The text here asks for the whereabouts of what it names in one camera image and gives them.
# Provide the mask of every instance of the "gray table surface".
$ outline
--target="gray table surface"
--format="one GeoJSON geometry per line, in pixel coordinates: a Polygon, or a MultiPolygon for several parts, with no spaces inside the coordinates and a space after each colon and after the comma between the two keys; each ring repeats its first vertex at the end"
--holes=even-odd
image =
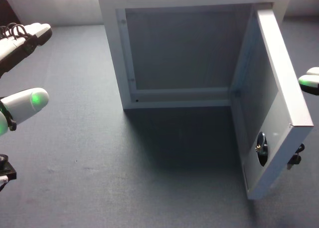
{"type": "MultiPolygon", "coordinates": [[[[319,20],[286,20],[297,76],[319,66],[319,20]]],[[[103,26],[55,28],[0,80],[43,87],[48,106],[1,137],[18,178],[0,193],[3,228],[318,227],[319,98],[302,162],[246,199],[229,108],[124,113],[103,26]]]]}

